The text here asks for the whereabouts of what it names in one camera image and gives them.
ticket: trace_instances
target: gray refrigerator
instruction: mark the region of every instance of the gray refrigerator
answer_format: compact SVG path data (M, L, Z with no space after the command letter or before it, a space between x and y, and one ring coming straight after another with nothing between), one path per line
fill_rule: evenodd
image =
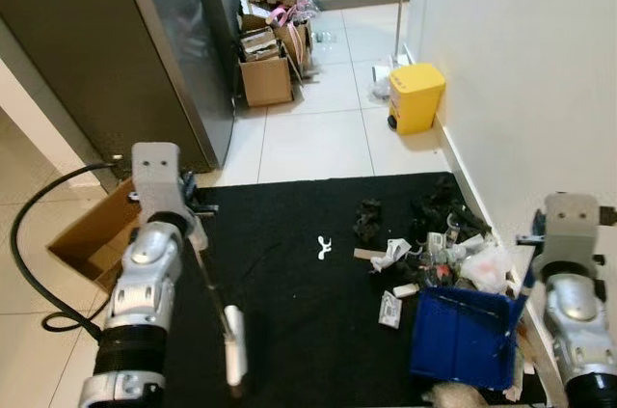
M223 166L234 106L201 0L0 0L0 16L104 159L171 141L187 168Z

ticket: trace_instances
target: blue plastic basket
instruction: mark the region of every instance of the blue plastic basket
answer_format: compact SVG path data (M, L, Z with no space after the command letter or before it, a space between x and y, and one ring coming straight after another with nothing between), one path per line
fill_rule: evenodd
M476 290L424 289L416 315L411 373L508 389L521 306L503 295Z

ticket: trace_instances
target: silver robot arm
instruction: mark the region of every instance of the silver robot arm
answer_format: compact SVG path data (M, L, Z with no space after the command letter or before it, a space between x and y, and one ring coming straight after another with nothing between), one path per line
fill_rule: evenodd
M200 219L184 201L178 157L178 147L170 143L133 147L133 182L142 207L142 226L122 257L122 274L112 291L94 375L84 383L80 408L162 404L174 284L187 239L222 322L228 384L234 394L240 390L247 372L243 316L235 306L224 308L211 265L201 258L207 237Z
M596 270L603 260L594 256L600 208L591 196L567 193L548 196L546 206L520 244L536 246L528 277L547 288L544 321L566 395L571 408L617 407L615 344Z

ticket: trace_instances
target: black rug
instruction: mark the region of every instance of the black rug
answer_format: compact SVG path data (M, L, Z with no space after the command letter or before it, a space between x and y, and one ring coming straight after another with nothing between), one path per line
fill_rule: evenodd
M432 382L408 372L417 298L404 300L398 330L378 324L393 271L369 275L353 258L352 225L362 199L383 203L376 248L404 237L411 197L430 195L440 177L346 178L201 190L220 213L205 222L228 301L245 314L251 392L231 400L223 338L195 260L185 253L168 345L166 406L410 406ZM317 236L332 239L323 261ZM483 391L490 403L501 394ZM544 402L526 376L522 403Z

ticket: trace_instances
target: refrigerator door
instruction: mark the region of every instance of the refrigerator door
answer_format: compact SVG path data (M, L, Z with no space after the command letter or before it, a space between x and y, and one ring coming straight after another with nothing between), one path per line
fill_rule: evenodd
M233 102L201 0L136 0L208 163L225 162Z

